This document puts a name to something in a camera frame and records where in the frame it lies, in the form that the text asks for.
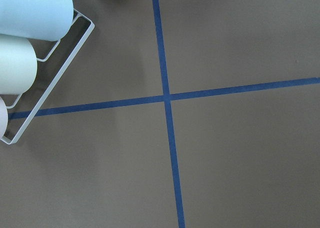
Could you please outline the light blue cup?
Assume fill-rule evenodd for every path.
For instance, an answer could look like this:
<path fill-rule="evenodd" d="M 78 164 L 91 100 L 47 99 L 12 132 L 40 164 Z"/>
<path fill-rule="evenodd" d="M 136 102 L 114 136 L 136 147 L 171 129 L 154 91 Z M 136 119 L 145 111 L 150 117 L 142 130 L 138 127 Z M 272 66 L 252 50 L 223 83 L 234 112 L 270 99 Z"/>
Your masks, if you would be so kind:
<path fill-rule="evenodd" d="M 0 0 L 0 33 L 58 41 L 71 28 L 73 0 Z"/>

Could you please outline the pale green cup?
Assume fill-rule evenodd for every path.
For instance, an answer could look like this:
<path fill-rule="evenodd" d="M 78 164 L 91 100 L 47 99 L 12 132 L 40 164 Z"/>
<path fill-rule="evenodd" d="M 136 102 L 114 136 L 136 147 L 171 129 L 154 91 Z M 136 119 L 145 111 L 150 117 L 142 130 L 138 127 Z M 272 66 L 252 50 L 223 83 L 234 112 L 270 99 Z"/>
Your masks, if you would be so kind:
<path fill-rule="evenodd" d="M 0 93 L 19 95 L 26 92 L 37 76 L 35 50 L 23 37 L 0 36 Z"/>

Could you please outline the pink cup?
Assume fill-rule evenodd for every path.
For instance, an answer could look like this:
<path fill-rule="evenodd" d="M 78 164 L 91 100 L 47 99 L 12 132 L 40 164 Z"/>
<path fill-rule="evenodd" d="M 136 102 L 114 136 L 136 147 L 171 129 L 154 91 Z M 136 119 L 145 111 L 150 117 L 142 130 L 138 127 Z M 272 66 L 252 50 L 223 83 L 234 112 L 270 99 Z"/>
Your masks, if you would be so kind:
<path fill-rule="evenodd" d="M 8 110 L 2 97 L 0 97 L 0 138 L 5 135 L 8 126 Z"/>

